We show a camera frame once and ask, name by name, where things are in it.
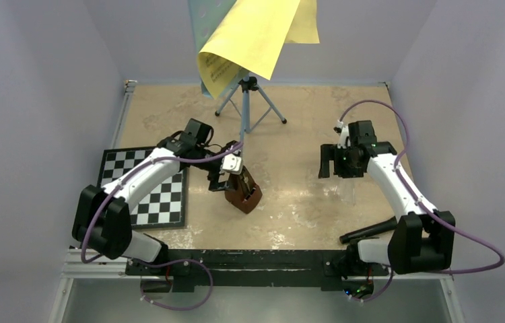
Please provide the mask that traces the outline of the clear plastic metronome cover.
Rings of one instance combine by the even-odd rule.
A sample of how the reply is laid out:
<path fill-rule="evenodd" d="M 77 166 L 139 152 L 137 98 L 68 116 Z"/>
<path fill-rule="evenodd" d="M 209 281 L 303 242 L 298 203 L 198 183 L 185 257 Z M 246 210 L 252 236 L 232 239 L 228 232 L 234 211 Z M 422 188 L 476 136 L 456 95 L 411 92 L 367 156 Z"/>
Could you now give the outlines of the clear plastic metronome cover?
<path fill-rule="evenodd" d="M 324 193 L 334 201 L 341 201 L 347 205 L 356 204 L 356 181 L 351 178 L 330 177 L 323 180 Z"/>

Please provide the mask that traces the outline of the brown wooden metronome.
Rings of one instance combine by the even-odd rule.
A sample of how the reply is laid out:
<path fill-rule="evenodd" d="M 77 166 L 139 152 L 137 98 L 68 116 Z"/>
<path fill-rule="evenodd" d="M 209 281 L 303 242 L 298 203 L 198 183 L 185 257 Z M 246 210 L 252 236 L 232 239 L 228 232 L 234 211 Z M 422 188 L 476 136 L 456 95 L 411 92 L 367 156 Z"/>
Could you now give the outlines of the brown wooden metronome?
<path fill-rule="evenodd" d="M 260 186 L 246 166 L 239 175 L 229 175 L 228 186 L 229 189 L 224 193 L 225 199 L 244 214 L 252 212 L 263 196 Z"/>

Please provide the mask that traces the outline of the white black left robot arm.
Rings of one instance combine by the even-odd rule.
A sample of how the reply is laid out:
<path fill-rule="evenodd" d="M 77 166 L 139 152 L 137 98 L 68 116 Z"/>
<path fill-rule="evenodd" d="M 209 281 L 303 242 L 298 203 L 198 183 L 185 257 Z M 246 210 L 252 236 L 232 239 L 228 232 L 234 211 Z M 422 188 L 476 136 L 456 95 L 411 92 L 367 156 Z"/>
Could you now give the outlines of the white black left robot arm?
<path fill-rule="evenodd" d="M 163 138 L 147 157 L 116 180 L 86 186 L 79 195 L 71 230 L 73 239 L 80 243 L 81 261 L 123 257 L 140 262 L 151 275 L 162 274 L 169 263 L 168 245 L 135 231 L 131 211 L 154 188 L 190 166 L 207 172 L 211 191 L 229 190 L 230 184 L 219 177 L 228 172 L 225 163 L 238 156 L 244 143 L 230 141 L 214 153 L 208 148 L 213 134 L 212 126 L 192 118 L 183 130 Z"/>

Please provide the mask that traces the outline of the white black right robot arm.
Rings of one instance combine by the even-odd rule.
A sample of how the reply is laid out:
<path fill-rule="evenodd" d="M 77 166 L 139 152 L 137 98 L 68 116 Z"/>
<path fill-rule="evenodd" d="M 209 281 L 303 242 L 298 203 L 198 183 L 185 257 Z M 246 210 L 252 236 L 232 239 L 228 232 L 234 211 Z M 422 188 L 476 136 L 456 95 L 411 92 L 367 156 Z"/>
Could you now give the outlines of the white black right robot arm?
<path fill-rule="evenodd" d="M 369 175 L 393 211 L 389 220 L 339 238 L 347 246 L 342 260 L 347 269 L 360 274 L 379 264 L 400 275 L 448 269 L 455 238 L 453 214 L 438 210 L 418 191 L 401 167 L 397 150 L 388 141 L 378 141 L 371 121 L 338 121 L 334 131 L 339 140 L 321 145 L 318 177 Z"/>

